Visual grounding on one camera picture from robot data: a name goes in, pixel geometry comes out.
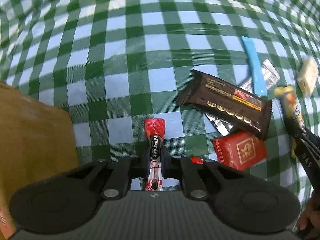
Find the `yellow wrapper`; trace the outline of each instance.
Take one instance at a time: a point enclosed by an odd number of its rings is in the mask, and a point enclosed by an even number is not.
[[[292,86],[276,88],[274,93],[275,96],[280,99],[283,115],[286,117],[293,117],[299,127],[306,131],[300,105],[298,104],[297,96],[294,93],[294,88]],[[293,158],[296,157],[294,153],[296,146],[296,141],[292,139],[291,156]]]

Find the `screw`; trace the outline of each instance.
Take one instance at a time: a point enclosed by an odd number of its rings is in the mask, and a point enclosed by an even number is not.
[[[195,197],[195,198],[203,198],[207,195],[207,193],[201,189],[195,189],[193,191],[191,191],[191,196]]]
[[[110,189],[106,189],[103,194],[106,196],[106,197],[116,197],[119,195],[119,191],[117,191],[116,189],[114,188],[110,188]]]

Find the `red packet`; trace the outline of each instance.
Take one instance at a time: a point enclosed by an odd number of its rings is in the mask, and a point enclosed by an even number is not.
[[[239,171],[244,171],[267,157],[264,142],[251,133],[240,131],[212,142],[218,162]]]

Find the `human hand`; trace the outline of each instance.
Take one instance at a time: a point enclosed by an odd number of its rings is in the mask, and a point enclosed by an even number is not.
[[[314,228],[320,229],[320,195],[312,193],[312,197],[306,203],[305,211],[300,215],[297,221],[297,228],[303,230],[311,223]]]

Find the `plastic table cover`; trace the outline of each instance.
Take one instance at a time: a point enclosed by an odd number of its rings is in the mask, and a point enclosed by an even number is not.
[[[170,155],[216,159],[220,134],[206,117],[180,107],[177,94],[197,69],[233,84],[249,75],[240,37],[269,58],[278,86],[296,86],[306,55],[319,65],[320,0],[0,0],[1,79],[70,113],[81,163],[117,161],[146,145],[143,121],[166,120]],[[320,86],[296,87],[306,126],[319,134]],[[248,170],[288,187],[304,203],[310,183],[290,157],[279,101],[268,158]],[[176,181],[164,181],[165,189]]]

